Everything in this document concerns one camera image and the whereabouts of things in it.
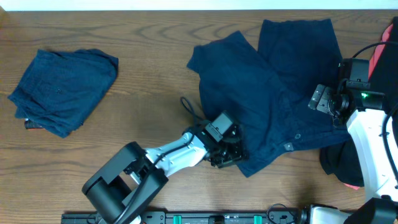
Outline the navy blue shorts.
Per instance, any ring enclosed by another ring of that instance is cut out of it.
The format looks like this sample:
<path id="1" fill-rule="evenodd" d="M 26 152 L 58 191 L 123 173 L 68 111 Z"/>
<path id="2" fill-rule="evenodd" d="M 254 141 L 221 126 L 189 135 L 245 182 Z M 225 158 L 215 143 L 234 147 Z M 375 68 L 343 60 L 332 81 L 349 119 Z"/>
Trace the navy blue shorts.
<path id="1" fill-rule="evenodd" d="M 197 45 L 188 68 L 200 76 L 208 119 L 222 111 L 243 129 L 250 177 L 286 152 L 316 149 L 349 139 L 345 128 L 308 107 L 319 84 L 338 86 L 342 56 L 331 20 L 262 23 L 257 47 L 240 32 Z"/>

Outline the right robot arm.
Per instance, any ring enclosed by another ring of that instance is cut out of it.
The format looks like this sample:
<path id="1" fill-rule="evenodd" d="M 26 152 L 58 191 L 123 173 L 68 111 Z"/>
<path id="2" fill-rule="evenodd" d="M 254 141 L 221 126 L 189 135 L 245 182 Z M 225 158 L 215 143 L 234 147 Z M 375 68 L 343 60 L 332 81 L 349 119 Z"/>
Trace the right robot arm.
<path id="1" fill-rule="evenodd" d="M 369 61 L 347 58 L 339 64 L 338 87 L 318 85 L 308 104 L 345 125 L 354 142 L 364 179 L 366 202 L 353 213 L 326 205 L 302 210 L 298 223 L 394 223 L 397 220 L 397 144 L 385 95 L 371 91 Z"/>

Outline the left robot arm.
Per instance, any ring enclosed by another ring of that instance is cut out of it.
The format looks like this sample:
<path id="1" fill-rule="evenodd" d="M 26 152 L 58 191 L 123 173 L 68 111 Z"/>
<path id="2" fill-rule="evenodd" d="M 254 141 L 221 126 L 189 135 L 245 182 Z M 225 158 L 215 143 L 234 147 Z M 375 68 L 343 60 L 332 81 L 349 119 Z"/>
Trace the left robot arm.
<path id="1" fill-rule="evenodd" d="M 201 161 L 220 169 L 245 158 L 236 123 L 202 123 L 163 146 L 126 144 L 81 191 L 106 223 L 134 223 L 174 173 Z"/>

